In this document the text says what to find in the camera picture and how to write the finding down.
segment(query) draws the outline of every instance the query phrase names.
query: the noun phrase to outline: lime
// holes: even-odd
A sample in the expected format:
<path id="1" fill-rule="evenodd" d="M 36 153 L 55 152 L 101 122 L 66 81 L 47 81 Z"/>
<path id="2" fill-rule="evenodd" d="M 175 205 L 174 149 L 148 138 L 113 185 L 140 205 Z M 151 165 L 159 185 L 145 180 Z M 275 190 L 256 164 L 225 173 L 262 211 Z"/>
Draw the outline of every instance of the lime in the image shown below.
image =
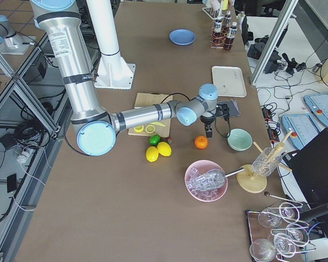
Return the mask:
<path id="1" fill-rule="evenodd" d="M 144 131 L 144 126 L 138 126 L 133 128 L 136 133 L 141 133 Z"/>
<path id="2" fill-rule="evenodd" d="M 166 142 L 160 142 L 157 147 L 159 154 L 164 157 L 169 157 L 172 153 L 171 146 Z"/>
<path id="3" fill-rule="evenodd" d="M 154 135 L 149 138 L 149 144 L 156 146 L 160 142 L 160 135 Z"/>
<path id="4" fill-rule="evenodd" d="M 149 162 L 154 162 L 158 159 L 159 152 L 155 146 L 151 146 L 147 149 L 146 158 Z"/>
<path id="5" fill-rule="evenodd" d="M 153 126 L 152 124 L 147 125 L 147 126 L 146 126 L 146 132 L 147 132 L 148 134 L 152 134 L 152 133 L 154 133 L 154 132 L 155 132 L 155 126 Z"/>

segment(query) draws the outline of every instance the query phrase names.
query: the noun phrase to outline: pink bowl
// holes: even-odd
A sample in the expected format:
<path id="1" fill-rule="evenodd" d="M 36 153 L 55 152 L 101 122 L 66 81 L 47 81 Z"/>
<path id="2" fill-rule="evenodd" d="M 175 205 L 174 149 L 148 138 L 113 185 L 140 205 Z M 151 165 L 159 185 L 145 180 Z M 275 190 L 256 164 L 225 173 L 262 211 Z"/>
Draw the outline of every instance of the pink bowl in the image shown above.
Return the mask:
<path id="1" fill-rule="evenodd" d="M 211 169 L 219 169 L 219 170 L 221 170 L 224 173 L 223 169 L 218 164 L 216 164 L 213 161 L 209 161 L 209 160 L 199 160 L 199 161 L 196 161 L 193 164 L 191 164 L 187 168 L 187 170 L 186 170 L 186 174 L 184 176 L 184 182 L 186 184 L 186 187 L 187 187 L 187 181 L 190 180 L 189 171 L 192 168 L 198 169 L 198 171 L 199 171 L 200 174 L 204 174 L 204 173 L 210 171 Z M 220 187 L 220 188 L 217 189 L 217 196 L 215 198 L 213 198 L 212 200 L 205 200 L 205 199 L 198 198 L 196 195 L 194 195 L 190 191 L 190 189 L 188 187 L 187 187 L 187 190 L 192 195 L 192 197 L 194 197 L 195 199 L 198 199 L 199 201 L 202 201 L 202 202 L 213 202 L 213 201 L 216 201 L 216 200 L 220 199 L 225 194 L 225 192 L 227 191 L 227 187 L 228 187 L 228 179 L 226 178 L 225 179 L 225 184 L 223 185 L 223 187 Z"/>

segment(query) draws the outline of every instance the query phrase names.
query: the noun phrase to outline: label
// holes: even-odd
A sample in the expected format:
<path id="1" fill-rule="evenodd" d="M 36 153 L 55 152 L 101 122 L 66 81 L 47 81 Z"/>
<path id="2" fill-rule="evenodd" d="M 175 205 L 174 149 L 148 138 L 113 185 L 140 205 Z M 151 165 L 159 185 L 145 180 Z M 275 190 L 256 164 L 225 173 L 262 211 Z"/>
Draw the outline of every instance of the label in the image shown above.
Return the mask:
<path id="1" fill-rule="evenodd" d="M 230 27 L 227 37 L 228 38 L 235 38 L 235 34 L 236 34 L 236 28 Z"/>
<path id="2" fill-rule="evenodd" d="M 60 31 L 49 34 L 49 39 L 56 58 L 72 54 L 70 42 L 66 32 Z"/>
<path id="3" fill-rule="evenodd" d="M 216 21 L 214 22 L 214 24 L 213 24 L 213 30 L 214 30 L 215 32 L 220 32 L 221 29 L 222 29 L 222 22 L 221 22 L 221 20 L 216 20 Z"/>

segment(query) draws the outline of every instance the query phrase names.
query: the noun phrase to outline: green bowl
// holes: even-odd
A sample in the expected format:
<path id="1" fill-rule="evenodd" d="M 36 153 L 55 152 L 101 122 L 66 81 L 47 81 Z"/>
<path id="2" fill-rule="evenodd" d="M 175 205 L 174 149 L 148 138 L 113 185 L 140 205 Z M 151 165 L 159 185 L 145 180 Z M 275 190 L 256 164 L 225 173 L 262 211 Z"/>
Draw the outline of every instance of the green bowl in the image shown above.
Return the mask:
<path id="1" fill-rule="evenodd" d="M 228 145 L 236 151 L 244 151 L 252 146 L 252 137 L 243 129 L 232 129 Z"/>

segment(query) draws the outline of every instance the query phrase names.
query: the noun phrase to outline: white pillar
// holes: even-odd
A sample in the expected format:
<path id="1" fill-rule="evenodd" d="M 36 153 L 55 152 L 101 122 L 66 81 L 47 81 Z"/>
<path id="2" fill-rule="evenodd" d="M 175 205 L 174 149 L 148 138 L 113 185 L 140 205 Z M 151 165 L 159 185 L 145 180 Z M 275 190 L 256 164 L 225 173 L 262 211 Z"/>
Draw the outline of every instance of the white pillar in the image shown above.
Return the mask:
<path id="1" fill-rule="evenodd" d="M 131 89 L 135 65 L 121 57 L 110 0 L 87 0 L 87 6 L 102 53 L 95 87 Z"/>

